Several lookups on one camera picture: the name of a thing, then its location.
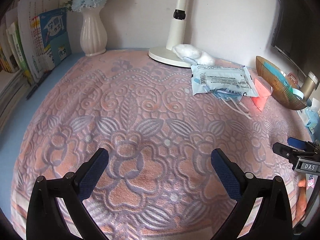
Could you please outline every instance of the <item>cotton ball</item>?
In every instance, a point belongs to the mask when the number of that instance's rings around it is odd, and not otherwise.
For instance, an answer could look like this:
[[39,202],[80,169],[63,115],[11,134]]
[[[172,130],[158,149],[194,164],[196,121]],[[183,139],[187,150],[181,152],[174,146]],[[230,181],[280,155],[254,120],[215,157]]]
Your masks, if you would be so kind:
[[214,58],[207,52],[197,49],[189,44],[179,44],[172,48],[172,51],[183,61],[193,65],[214,66]]

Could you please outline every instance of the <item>gold cylinder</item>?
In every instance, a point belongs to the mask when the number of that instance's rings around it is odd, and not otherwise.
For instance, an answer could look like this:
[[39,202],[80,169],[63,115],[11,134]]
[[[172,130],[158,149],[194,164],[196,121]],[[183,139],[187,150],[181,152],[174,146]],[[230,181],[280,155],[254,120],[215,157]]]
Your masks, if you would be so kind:
[[308,100],[308,98],[311,96],[315,87],[316,87],[316,84],[313,82],[313,80],[309,76],[307,76],[305,82],[303,83],[300,89],[304,95],[305,100]]

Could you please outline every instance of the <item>barcode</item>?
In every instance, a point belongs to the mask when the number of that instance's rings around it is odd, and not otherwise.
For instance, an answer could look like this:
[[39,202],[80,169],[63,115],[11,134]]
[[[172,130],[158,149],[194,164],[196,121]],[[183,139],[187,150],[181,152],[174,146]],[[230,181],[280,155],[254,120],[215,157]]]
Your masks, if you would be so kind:
[[200,75],[200,84],[203,86],[207,85],[207,78],[204,73]]

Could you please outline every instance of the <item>white lamp stand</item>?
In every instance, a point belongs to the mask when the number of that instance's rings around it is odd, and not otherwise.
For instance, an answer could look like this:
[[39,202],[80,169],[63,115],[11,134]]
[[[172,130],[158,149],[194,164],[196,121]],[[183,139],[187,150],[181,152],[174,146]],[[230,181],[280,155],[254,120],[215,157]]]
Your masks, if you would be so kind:
[[166,47],[155,47],[149,50],[149,56],[161,63],[178,66],[191,67],[191,64],[183,62],[176,54],[172,52],[175,45],[183,44],[184,33],[186,29],[186,10],[187,0],[178,0],[174,18],[171,20],[171,26]]

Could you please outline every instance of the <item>sticker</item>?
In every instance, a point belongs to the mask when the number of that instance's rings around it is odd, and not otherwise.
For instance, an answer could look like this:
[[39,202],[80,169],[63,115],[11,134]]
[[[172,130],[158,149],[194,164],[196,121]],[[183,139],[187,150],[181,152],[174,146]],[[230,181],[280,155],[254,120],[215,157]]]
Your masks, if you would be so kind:
[[315,179],[313,178],[313,175],[310,175],[309,179],[308,179],[308,183],[307,183],[307,190],[309,188],[315,188]]
[[61,61],[67,57],[67,50],[64,46],[59,47],[59,57]]

